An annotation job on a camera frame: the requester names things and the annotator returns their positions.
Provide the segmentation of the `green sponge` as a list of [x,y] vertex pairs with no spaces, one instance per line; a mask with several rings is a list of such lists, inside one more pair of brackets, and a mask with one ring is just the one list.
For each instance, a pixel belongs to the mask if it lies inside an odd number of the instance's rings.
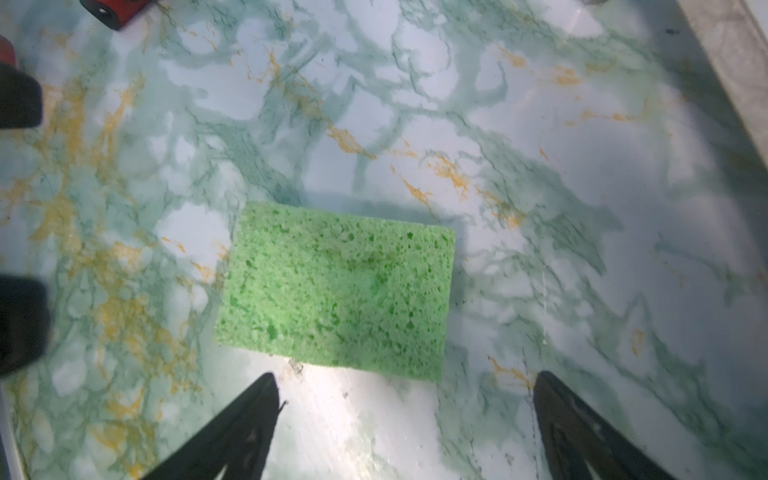
[[250,203],[230,250],[216,340],[436,382],[455,246],[442,226]]

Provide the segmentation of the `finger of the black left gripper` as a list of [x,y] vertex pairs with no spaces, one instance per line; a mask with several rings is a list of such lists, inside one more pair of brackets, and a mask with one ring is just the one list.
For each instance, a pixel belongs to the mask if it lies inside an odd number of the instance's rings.
[[43,92],[33,77],[1,64],[0,124],[2,129],[39,126],[43,119]]
[[1,276],[1,376],[39,360],[51,333],[48,290],[39,280]]

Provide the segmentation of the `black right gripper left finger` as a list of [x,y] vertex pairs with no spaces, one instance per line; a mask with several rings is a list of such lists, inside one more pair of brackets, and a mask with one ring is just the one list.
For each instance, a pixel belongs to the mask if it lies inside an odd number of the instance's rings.
[[281,411],[275,377],[265,373],[147,479],[259,479]]

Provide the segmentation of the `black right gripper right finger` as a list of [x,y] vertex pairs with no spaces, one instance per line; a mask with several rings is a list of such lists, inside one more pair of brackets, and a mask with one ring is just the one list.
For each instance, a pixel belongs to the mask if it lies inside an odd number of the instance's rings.
[[554,479],[673,479],[553,373],[537,375],[533,400]]

